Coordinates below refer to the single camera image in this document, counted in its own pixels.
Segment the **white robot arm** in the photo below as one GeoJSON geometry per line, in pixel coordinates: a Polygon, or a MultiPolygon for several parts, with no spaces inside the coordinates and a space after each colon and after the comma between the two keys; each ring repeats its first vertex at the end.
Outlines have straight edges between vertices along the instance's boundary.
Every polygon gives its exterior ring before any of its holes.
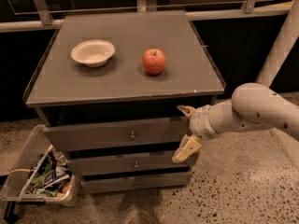
{"type": "Polygon", "coordinates": [[[210,139],[225,132],[243,133],[275,127],[299,140],[299,106],[270,89],[299,37],[299,0],[292,7],[256,81],[238,86],[229,100],[194,108],[180,105],[191,133],[184,135],[172,162],[181,163],[210,139]]]}

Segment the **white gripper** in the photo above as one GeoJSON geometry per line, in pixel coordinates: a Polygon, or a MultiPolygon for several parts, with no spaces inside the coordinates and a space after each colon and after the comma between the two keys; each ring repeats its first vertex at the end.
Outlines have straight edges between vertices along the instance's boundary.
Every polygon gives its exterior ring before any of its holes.
{"type": "Polygon", "coordinates": [[[172,157],[173,163],[184,162],[192,154],[197,152],[202,146],[199,138],[203,140],[211,140],[219,137],[209,121],[209,108],[209,105],[205,105],[196,109],[188,105],[177,106],[177,109],[188,119],[190,119],[189,126],[193,135],[188,136],[185,134],[183,136],[178,149],[175,151],[172,157]]]}

